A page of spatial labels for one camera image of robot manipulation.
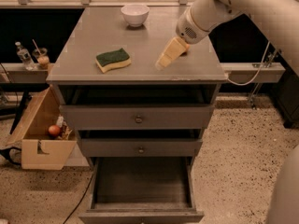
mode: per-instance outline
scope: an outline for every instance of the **sponge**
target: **sponge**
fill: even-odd
[[[158,70],[166,68],[171,62],[173,62],[177,57],[186,52],[189,48],[182,38],[174,37],[166,45],[164,51],[160,55],[157,63],[155,64]]]
[[[105,73],[129,65],[131,58],[124,49],[117,49],[97,55],[95,61],[101,71]]]

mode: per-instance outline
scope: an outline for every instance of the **terrazzo floor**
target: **terrazzo floor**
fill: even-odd
[[[201,224],[262,224],[278,171],[299,143],[299,128],[285,129],[271,99],[259,95],[251,109],[246,96],[221,95],[204,134],[193,168]],[[0,147],[6,145],[12,119],[0,121]],[[79,203],[93,172],[65,167],[62,171],[29,171],[0,158],[0,218],[11,224],[64,223]],[[65,222],[82,223],[90,199]]]

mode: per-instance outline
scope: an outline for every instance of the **gray countertop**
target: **gray countertop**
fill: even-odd
[[[223,82],[225,75],[208,37],[191,45],[188,55],[163,71],[155,63],[168,41],[176,36],[179,16],[186,7],[150,7],[143,26],[131,28],[121,7],[89,7],[51,70],[49,83],[101,83],[105,81]],[[99,53],[124,48],[132,63],[103,74],[95,63]]]

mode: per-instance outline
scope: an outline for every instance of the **white cable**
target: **white cable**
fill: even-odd
[[[232,84],[236,85],[236,86],[247,86],[248,84],[250,84],[259,75],[260,71],[262,70],[262,68],[263,68],[263,59],[264,59],[265,54],[267,53],[267,51],[269,49],[269,46],[270,46],[270,42],[268,41],[267,47],[265,48],[264,53],[263,53],[262,61],[260,62],[260,67],[259,67],[258,71],[256,72],[256,74],[254,75],[254,77],[250,81],[248,81],[246,83],[236,83],[236,82],[232,81],[230,78],[227,78],[227,80],[229,82],[231,82]]]

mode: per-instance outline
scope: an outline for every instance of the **drawer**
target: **drawer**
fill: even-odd
[[[182,107],[102,107],[62,105],[67,124],[76,130],[206,128],[213,105]]]
[[[85,157],[194,157],[202,140],[198,130],[80,131]]]
[[[181,157],[98,158],[85,224],[199,222],[190,165]]]

